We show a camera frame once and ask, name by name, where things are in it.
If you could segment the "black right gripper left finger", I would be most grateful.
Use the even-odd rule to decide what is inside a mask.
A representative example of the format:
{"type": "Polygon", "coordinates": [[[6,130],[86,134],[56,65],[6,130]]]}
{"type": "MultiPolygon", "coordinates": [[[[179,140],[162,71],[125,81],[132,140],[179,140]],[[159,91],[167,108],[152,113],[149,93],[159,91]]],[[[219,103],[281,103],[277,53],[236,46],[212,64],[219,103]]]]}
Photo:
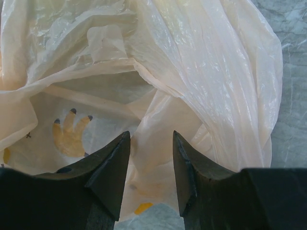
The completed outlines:
{"type": "Polygon", "coordinates": [[[54,173],[1,168],[3,230],[111,230],[118,221],[130,158],[130,133],[54,173]]]}

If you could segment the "orange banana-print plastic bag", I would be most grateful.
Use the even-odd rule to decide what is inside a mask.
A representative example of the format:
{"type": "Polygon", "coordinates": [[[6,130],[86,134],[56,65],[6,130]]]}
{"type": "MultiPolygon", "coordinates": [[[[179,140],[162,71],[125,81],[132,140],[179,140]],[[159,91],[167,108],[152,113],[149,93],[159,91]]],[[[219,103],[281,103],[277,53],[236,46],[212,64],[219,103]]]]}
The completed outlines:
{"type": "Polygon", "coordinates": [[[270,167],[281,42],[249,0],[3,0],[0,166],[52,173],[124,131],[120,221],[178,208],[172,136],[270,167]]]}

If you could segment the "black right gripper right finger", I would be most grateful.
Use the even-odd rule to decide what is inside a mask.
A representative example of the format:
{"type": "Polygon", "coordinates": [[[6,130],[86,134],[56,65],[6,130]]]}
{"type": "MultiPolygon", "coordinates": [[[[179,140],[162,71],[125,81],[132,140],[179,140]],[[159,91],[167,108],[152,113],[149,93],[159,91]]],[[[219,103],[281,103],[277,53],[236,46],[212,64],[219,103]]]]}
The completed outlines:
{"type": "Polygon", "coordinates": [[[304,230],[305,168],[230,171],[173,133],[180,216],[187,230],[304,230]]]}

